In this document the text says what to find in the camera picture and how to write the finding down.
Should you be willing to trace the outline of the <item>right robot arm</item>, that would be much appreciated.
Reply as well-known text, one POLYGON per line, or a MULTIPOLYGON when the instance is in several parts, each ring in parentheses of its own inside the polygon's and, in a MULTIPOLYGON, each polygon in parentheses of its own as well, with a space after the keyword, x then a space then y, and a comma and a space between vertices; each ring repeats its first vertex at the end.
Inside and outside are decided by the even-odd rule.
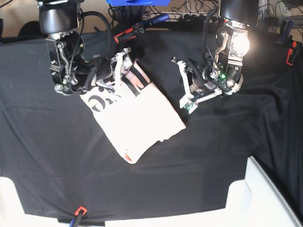
POLYGON ((128 57, 131 49, 126 48, 109 58, 114 37, 107 18, 96 11, 82 12, 80 0, 39 0, 37 3, 40 30, 48 36, 46 44, 55 92, 67 96, 101 87, 119 96, 122 70, 132 66, 128 57), (82 56, 83 33, 76 31, 87 16, 100 18, 107 28, 105 54, 89 61, 82 56))

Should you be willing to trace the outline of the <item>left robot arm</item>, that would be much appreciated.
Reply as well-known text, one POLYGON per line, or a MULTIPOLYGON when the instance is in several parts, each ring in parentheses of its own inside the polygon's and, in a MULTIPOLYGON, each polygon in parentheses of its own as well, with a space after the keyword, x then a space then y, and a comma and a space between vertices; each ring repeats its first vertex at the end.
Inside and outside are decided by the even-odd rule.
POLYGON ((249 31, 251 21, 245 14, 247 1, 222 0, 219 7, 208 12, 204 20, 202 51, 205 66, 191 58, 186 61, 173 57, 178 65, 185 94, 179 100, 179 107, 189 114, 201 102, 217 96, 231 96, 240 91, 244 81, 241 72, 243 58, 250 49, 249 31), (223 25, 217 30, 217 48, 212 52, 207 44, 206 35, 212 17, 218 15, 223 25))

